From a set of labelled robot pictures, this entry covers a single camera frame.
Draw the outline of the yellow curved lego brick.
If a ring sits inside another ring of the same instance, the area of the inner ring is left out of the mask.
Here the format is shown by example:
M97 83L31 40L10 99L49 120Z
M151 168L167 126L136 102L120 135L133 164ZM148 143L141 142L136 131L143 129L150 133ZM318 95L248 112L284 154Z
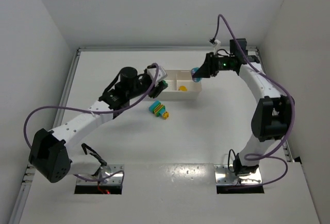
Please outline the yellow curved lego brick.
M179 88L178 88L178 90L179 91L183 91L183 92L185 92L185 91L187 91L188 89L185 87L185 86L180 86Z

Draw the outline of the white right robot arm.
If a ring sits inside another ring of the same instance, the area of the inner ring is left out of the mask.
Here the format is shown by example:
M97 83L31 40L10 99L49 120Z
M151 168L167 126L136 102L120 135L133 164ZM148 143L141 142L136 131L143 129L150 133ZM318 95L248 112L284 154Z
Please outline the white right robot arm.
M235 155L232 172L249 175L259 167L260 157L277 140L282 139L292 118L291 102L264 77L257 56L249 55L246 39L230 40L229 51L219 54L221 42L211 39L213 51L206 54L201 67L193 68L192 80L215 77L220 71L234 71L252 92L257 106L251 120L252 135L246 146Z

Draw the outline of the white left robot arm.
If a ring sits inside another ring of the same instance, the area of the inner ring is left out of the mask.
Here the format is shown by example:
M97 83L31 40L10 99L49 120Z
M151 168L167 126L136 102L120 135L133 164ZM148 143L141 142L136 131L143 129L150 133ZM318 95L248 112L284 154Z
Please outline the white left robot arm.
M138 74L134 67L122 68L101 96L79 115L49 131L42 128L34 135L29 163L51 183L66 175L89 182L105 182L107 162L90 146L83 143L83 156L73 158L69 151L99 126L114 120L124 111L140 103L146 96L156 98L167 88L166 71L153 63Z

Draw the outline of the bee lego stack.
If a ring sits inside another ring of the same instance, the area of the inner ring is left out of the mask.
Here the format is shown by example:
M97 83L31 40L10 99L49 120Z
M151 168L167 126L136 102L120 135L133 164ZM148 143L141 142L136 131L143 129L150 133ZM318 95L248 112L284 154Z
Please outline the bee lego stack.
M165 105L163 105L158 100L150 105L149 111L153 113L156 117L161 117L163 119L167 119L169 117L169 112L166 110Z

